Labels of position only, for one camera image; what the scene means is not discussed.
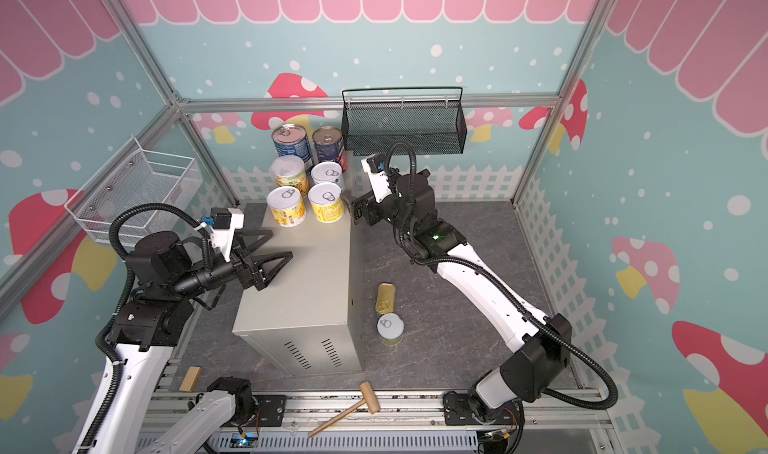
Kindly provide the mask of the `fruit can white lid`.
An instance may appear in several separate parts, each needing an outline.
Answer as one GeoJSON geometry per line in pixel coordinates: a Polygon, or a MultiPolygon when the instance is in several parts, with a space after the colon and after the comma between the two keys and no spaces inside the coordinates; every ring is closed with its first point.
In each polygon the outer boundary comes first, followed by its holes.
{"type": "Polygon", "coordinates": [[[404,327],[402,318],[396,313],[383,314],[377,321],[380,340],[387,346],[397,345],[401,341],[404,327]]]}
{"type": "Polygon", "coordinates": [[[267,196],[275,222],[281,227],[295,227],[304,222],[306,208],[301,191],[293,186],[279,186],[267,196]]]}
{"type": "Polygon", "coordinates": [[[312,210],[321,223],[334,223],[344,214],[341,187],[333,182],[319,182],[308,192],[312,210]]]}
{"type": "Polygon", "coordinates": [[[335,161],[324,161],[315,164],[310,175],[314,184],[331,182],[340,188],[344,188],[344,171],[342,166],[335,161]]]}

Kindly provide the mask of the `dark blue chopped tomato can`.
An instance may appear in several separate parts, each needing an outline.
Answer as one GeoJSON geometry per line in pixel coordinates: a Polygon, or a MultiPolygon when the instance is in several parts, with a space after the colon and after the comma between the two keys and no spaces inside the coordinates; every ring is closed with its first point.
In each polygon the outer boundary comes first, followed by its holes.
{"type": "Polygon", "coordinates": [[[313,132],[312,141],[319,162],[336,162],[346,170],[344,139],[339,128],[320,127],[313,132]]]}

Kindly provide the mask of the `peach fruit can plastic lid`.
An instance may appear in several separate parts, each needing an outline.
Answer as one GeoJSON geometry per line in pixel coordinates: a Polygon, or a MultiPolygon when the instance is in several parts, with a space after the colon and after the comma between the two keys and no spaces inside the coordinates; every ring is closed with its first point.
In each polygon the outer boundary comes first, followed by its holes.
{"type": "Polygon", "coordinates": [[[309,179],[305,162],[297,155],[279,156],[272,162],[270,172],[278,186],[295,187],[303,196],[308,194],[309,179]]]}

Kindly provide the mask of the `gold can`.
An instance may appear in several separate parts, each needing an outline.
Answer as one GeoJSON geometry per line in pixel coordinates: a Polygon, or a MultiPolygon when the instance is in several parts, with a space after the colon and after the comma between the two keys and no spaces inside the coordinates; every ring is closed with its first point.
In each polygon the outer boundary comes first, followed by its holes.
{"type": "Polygon", "coordinates": [[[379,315],[390,314],[395,308],[396,287],[392,283],[380,283],[377,290],[375,310],[379,315]]]}

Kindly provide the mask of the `blue soup can pink lid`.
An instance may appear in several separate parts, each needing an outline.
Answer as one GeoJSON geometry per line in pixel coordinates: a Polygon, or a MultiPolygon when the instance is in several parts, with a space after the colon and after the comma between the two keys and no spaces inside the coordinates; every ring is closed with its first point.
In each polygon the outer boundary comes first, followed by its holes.
{"type": "Polygon", "coordinates": [[[272,132],[272,141],[279,156],[300,157],[306,167],[314,166],[314,159],[306,129],[299,124],[283,124],[272,132]]]}

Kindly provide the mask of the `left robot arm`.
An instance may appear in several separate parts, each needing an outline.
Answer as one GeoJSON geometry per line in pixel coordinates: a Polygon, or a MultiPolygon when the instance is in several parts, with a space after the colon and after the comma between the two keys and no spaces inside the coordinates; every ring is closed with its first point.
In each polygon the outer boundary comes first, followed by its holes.
{"type": "Polygon", "coordinates": [[[195,219],[171,204],[144,203],[112,221],[109,242],[127,277],[113,314],[95,338],[106,361],[104,376],[75,452],[134,451],[156,385],[194,308],[212,310],[218,303],[202,295],[221,296],[233,281],[262,290],[292,260],[290,251],[257,254],[272,236],[267,229],[245,228],[237,208],[214,208],[210,216],[195,219]],[[127,250],[121,228],[154,211],[178,217],[195,236],[155,232],[127,250]]]}

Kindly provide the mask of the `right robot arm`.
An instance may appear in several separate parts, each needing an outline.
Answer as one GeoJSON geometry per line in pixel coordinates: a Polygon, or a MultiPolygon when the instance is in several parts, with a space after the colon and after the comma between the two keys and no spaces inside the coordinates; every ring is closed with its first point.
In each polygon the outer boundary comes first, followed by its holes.
{"type": "Polygon", "coordinates": [[[484,374],[468,390],[467,404],[481,423],[509,403],[532,403],[546,395],[582,409],[606,411],[618,400],[618,386],[607,370],[572,342],[572,325],[561,314],[550,316],[499,278],[467,238],[442,219],[436,208],[430,173],[420,169],[413,146],[398,141],[361,162],[371,189],[352,203],[356,220],[392,227],[395,243],[411,263],[426,266],[456,287],[492,324],[510,357],[484,374]],[[594,401],[551,388],[572,360],[581,361],[607,389],[594,401]]]}

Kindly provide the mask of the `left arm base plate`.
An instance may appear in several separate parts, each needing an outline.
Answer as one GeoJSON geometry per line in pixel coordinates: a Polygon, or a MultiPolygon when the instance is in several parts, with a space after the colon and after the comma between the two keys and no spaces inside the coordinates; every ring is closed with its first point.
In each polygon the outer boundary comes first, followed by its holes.
{"type": "Polygon", "coordinates": [[[237,401],[233,423],[242,428],[281,427],[286,413],[286,395],[258,394],[237,401]]]}

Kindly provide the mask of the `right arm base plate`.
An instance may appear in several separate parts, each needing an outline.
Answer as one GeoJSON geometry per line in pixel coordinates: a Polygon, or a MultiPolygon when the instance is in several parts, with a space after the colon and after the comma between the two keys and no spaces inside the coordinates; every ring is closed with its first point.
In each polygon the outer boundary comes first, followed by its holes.
{"type": "Polygon", "coordinates": [[[448,391],[443,395],[444,422],[448,426],[517,426],[525,424],[522,405],[508,401],[498,408],[485,407],[468,392],[448,391]]]}

